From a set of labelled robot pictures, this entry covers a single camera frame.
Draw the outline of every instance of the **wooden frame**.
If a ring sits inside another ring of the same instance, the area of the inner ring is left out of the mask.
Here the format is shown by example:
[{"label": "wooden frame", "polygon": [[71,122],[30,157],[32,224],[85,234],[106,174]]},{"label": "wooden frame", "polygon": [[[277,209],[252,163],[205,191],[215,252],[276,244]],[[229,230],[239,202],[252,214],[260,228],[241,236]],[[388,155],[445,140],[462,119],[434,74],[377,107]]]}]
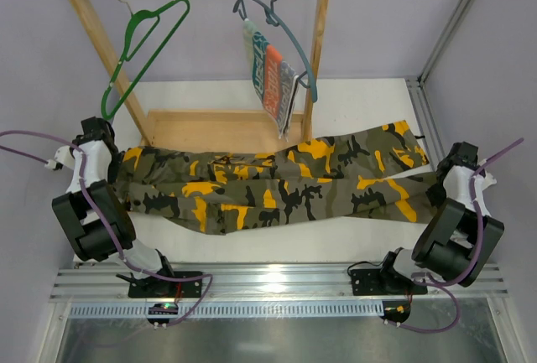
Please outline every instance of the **wooden frame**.
[{"label": "wooden frame", "polygon": [[[116,68],[117,55],[90,0],[70,0],[70,3],[111,75]],[[321,61],[327,10],[328,0],[317,0],[310,57],[315,77]],[[129,80],[122,70],[116,80],[117,91],[122,95],[128,86]],[[150,110],[146,116],[134,93],[125,101],[125,106],[142,134],[142,144],[155,147],[192,152],[266,153],[311,140],[313,102],[310,91],[306,94],[304,112],[295,112],[292,117],[289,142],[278,140],[274,123],[262,110]],[[218,127],[217,134],[210,125]]]}]

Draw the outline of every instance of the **blue hanger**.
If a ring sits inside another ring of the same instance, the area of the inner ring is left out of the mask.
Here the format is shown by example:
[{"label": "blue hanger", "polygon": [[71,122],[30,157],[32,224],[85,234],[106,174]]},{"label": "blue hanger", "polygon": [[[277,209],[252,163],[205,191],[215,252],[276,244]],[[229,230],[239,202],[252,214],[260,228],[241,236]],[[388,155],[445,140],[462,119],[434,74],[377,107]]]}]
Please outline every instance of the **blue hanger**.
[{"label": "blue hanger", "polygon": [[[304,66],[305,66],[305,71],[299,75],[298,82],[305,89],[310,90],[311,100],[315,103],[317,101],[317,84],[315,81],[315,77],[313,75],[313,70],[311,69],[311,65],[310,65],[310,62],[308,61],[308,58],[305,56],[304,50],[300,47],[299,42],[296,40],[296,37],[291,33],[291,31],[289,30],[287,25],[284,23],[284,21],[282,21],[278,17],[278,15],[274,13],[274,3],[278,0],[270,0],[270,7],[261,0],[251,0],[251,1],[254,1],[255,3],[259,4],[261,7],[263,7],[265,11],[266,22],[269,25],[272,25],[275,27],[281,26],[282,29],[287,34],[287,36],[289,36],[289,39],[291,39],[291,42],[293,42],[293,45],[295,46],[296,51],[299,52],[300,58],[302,59],[302,62],[304,63]],[[237,0],[235,2],[235,5],[233,6],[233,12],[234,13],[238,12],[242,20],[248,17],[246,14],[246,7],[244,6],[244,0]],[[306,74],[308,75],[309,84],[306,84],[304,81],[302,81],[302,78]]]}]

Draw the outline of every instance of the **hanging shirt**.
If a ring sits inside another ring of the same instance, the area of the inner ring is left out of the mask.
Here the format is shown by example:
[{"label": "hanging shirt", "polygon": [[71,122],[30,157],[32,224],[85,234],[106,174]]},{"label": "hanging shirt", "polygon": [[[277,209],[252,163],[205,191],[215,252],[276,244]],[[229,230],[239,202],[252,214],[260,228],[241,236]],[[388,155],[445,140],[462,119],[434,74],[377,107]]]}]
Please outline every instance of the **hanging shirt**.
[{"label": "hanging shirt", "polygon": [[242,36],[253,88],[282,137],[289,130],[298,74],[252,21],[244,20]]}]

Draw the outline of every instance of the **green hanger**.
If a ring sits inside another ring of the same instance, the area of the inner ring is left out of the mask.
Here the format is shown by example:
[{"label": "green hanger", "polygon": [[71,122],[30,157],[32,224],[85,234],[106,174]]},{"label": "green hanger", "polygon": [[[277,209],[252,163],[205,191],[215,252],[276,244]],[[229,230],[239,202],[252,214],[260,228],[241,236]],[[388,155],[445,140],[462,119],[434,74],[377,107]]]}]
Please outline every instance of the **green hanger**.
[{"label": "green hanger", "polygon": [[[164,38],[163,42],[155,50],[153,55],[151,55],[151,57],[149,57],[148,62],[140,70],[140,72],[138,73],[136,78],[134,78],[133,82],[128,87],[128,89],[125,91],[125,93],[123,94],[121,99],[119,99],[119,101],[117,102],[115,107],[112,109],[110,114],[108,114],[108,112],[107,112],[108,95],[110,94],[110,91],[112,90],[112,88],[114,86],[114,83],[116,82],[117,76],[119,75],[119,71],[121,71],[121,68],[123,67],[123,62],[125,62],[125,61],[129,62],[134,57],[134,55],[138,52],[140,47],[142,47],[142,44],[149,37],[149,35],[154,31],[154,29],[157,27],[157,25],[160,23],[160,14],[163,13],[164,11],[170,9],[171,7],[173,7],[177,3],[185,3],[185,5],[186,5],[185,12],[183,13],[183,15],[181,15],[181,18],[179,19],[179,21],[177,21],[177,23],[174,25],[174,27],[170,30],[168,35]],[[168,43],[169,39],[175,33],[175,31],[177,30],[179,25],[181,25],[183,20],[186,18],[186,15],[188,15],[189,11],[190,11],[190,3],[189,3],[188,0],[173,0],[173,1],[170,1],[169,3],[165,4],[164,6],[160,7],[156,11],[149,11],[147,9],[143,9],[141,11],[138,11],[135,14],[133,14],[131,12],[132,17],[131,17],[131,20],[128,21],[127,29],[125,30],[125,45],[123,46],[123,52],[121,53],[121,56],[119,57],[119,61],[117,62],[116,69],[114,70],[114,73],[112,74],[112,78],[110,78],[110,83],[108,85],[108,88],[104,91],[104,95],[102,95],[101,114],[106,120],[110,120],[111,118],[113,118],[115,116],[115,114],[116,114],[117,110],[119,109],[119,107],[121,107],[121,105],[127,100],[128,96],[131,94],[131,92],[133,91],[134,87],[138,84],[138,82],[142,78],[142,75],[145,74],[145,71],[147,71],[147,69],[151,66],[151,64],[153,63],[154,59],[157,58],[157,56],[160,53],[160,50],[162,50],[162,48]],[[130,46],[131,46],[134,31],[136,30],[138,25],[140,25],[144,20],[150,19],[150,18],[157,18],[157,20],[155,21],[155,23],[153,24],[151,29],[145,34],[143,39],[140,40],[140,43],[138,43],[138,46],[136,46],[136,48],[132,51],[132,53],[129,54],[128,51],[129,51]]]}]

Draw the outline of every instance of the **white table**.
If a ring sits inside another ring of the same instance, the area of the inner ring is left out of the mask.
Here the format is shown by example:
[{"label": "white table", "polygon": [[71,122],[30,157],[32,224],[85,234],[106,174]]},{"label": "white table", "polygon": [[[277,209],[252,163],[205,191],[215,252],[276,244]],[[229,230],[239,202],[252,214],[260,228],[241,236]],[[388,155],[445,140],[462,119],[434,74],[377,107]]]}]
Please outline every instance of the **white table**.
[{"label": "white table", "polygon": [[[406,120],[418,123],[403,79],[319,80],[313,109],[313,135],[341,135]],[[251,81],[143,82],[136,94],[151,108],[259,109]],[[297,110],[304,104],[304,92]],[[125,107],[113,123],[120,149],[136,147],[140,134]],[[412,174],[430,171],[424,166]],[[388,250],[413,248],[425,225],[388,220],[334,218],[296,225],[208,236],[168,220],[132,213],[137,236],[172,262],[349,262],[381,260]]]}]

